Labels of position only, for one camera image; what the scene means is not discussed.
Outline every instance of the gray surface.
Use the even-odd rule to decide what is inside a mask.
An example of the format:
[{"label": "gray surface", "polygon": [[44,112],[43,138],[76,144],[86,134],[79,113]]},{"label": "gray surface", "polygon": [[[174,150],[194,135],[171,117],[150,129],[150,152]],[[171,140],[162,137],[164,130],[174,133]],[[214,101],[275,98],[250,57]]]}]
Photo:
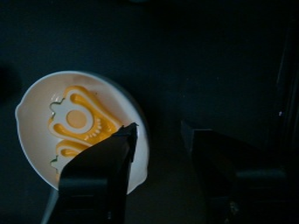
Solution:
[{"label": "gray surface", "polygon": [[127,224],[203,223],[180,120],[266,147],[287,1],[0,1],[0,223],[39,223],[50,187],[30,166],[15,107],[46,74],[106,75],[136,98],[151,130],[146,183]]}]

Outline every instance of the black object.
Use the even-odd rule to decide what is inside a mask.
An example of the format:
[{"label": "black object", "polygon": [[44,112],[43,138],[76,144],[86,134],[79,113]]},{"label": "black object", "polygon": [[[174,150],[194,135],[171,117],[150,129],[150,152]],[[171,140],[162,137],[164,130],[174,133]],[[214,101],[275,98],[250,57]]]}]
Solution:
[{"label": "black object", "polygon": [[184,122],[182,136],[199,176],[208,223],[299,223],[299,156],[277,157]]},{"label": "black object", "polygon": [[71,160],[62,171],[50,224],[124,223],[135,150],[136,124],[132,123]]}]

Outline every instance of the white plate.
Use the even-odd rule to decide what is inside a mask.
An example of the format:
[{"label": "white plate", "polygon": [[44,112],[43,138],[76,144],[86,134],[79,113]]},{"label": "white plate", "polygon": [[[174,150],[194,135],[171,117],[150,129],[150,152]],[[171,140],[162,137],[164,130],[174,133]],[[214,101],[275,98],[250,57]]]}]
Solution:
[{"label": "white plate", "polygon": [[88,91],[98,93],[100,102],[123,125],[127,126],[130,123],[139,125],[135,162],[127,189],[131,193],[147,177],[150,149],[146,123],[130,94],[115,82],[99,75],[63,71],[44,76],[32,84],[15,110],[24,155],[42,178],[58,190],[59,181],[51,161],[56,156],[55,146],[62,139],[50,132],[48,121],[52,116],[51,104],[62,101],[66,88],[74,85],[83,86]]}]

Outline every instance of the food on plate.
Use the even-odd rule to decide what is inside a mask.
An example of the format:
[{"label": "food on plate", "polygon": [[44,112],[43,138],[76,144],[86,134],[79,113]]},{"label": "food on plate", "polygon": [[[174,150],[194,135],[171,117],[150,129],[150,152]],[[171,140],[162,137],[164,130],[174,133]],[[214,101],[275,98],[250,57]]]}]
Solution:
[{"label": "food on plate", "polygon": [[67,87],[62,101],[51,104],[51,111],[48,128],[62,139],[51,165],[62,172],[72,158],[118,132],[122,125],[96,95],[82,86]]}]

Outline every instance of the dark surface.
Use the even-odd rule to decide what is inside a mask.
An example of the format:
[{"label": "dark surface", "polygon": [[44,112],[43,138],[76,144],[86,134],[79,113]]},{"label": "dark surface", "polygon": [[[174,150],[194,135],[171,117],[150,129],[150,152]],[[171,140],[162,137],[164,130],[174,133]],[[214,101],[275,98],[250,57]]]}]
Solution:
[{"label": "dark surface", "polygon": [[204,223],[180,120],[267,147],[289,1],[0,1],[0,223],[39,223],[50,187],[30,166],[15,107],[46,74],[106,75],[150,124],[148,179],[127,224]]}]

